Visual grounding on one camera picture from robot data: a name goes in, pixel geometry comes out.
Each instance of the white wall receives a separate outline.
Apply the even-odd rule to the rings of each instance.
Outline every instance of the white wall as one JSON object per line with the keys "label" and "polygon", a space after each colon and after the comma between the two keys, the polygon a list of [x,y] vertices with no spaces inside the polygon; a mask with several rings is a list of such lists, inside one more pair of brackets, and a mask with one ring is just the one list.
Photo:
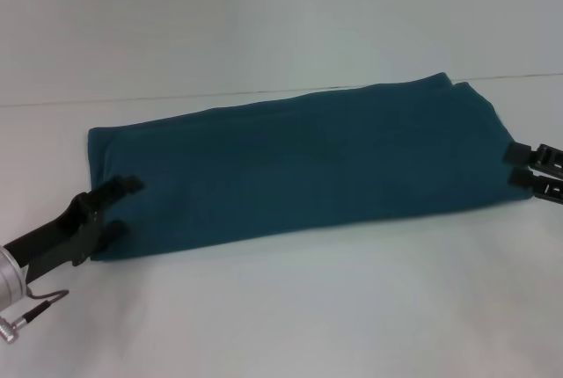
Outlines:
{"label": "white wall", "polygon": [[[560,0],[0,4],[0,244],[88,188],[90,127],[304,93],[263,90],[563,72]],[[563,76],[471,84],[518,141],[563,147]],[[560,214],[533,200],[64,265],[33,289],[70,296],[0,346],[0,375],[561,376]]]}

